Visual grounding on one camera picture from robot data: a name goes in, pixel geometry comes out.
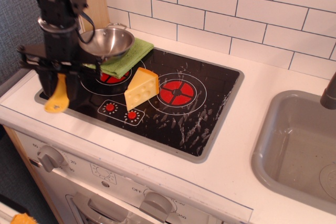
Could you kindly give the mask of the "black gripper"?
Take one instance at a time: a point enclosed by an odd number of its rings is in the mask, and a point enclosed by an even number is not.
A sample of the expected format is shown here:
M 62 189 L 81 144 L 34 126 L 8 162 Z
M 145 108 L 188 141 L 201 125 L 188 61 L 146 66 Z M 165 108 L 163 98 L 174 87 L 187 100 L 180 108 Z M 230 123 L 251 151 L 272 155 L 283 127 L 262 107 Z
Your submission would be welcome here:
M 56 72 L 66 73 L 66 87 L 69 101 L 78 95 L 79 74 L 99 75 L 101 59 L 85 52 L 79 46 L 78 24 L 57 27 L 48 23 L 39 24 L 44 42 L 20 45 L 21 65 L 36 70 L 43 92 L 47 97 L 54 94 L 58 83 Z

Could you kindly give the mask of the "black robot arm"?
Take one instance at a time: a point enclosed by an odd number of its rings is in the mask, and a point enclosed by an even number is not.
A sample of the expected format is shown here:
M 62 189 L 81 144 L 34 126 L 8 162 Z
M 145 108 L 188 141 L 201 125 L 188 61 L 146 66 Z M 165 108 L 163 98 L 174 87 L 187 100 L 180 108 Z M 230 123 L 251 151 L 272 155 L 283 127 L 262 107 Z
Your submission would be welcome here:
M 65 75 L 66 94 L 70 101 L 77 98 L 80 79 L 87 75 L 97 77 L 98 69 L 85 70 L 83 65 L 102 61 L 84 52 L 80 43 L 88 44 L 79 32 L 78 17 L 89 23 L 93 21 L 84 13 L 87 0 L 36 0 L 40 8 L 39 26 L 44 34 L 44 42 L 35 45 L 21 45 L 17 48 L 21 55 L 21 66 L 35 70 L 39 75 L 44 94 L 51 97 L 56 90 L 60 75 Z

